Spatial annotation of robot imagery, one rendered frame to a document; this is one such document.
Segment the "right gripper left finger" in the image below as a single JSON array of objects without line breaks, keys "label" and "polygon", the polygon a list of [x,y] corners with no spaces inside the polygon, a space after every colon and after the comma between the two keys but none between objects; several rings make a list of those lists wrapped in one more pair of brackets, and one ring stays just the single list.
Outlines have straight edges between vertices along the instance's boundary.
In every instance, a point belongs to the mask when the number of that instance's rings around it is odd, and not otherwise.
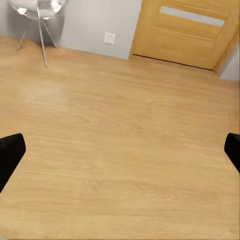
[{"label": "right gripper left finger", "polygon": [[26,153],[22,133],[0,138],[0,193]]}]

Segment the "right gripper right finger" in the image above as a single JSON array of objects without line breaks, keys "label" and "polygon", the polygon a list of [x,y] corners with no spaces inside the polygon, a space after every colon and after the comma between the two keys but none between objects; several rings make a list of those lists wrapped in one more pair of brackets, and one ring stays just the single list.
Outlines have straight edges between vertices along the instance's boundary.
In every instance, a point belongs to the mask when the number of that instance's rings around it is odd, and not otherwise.
[{"label": "right gripper right finger", "polygon": [[229,133],[227,135],[224,151],[240,173],[240,135]]}]

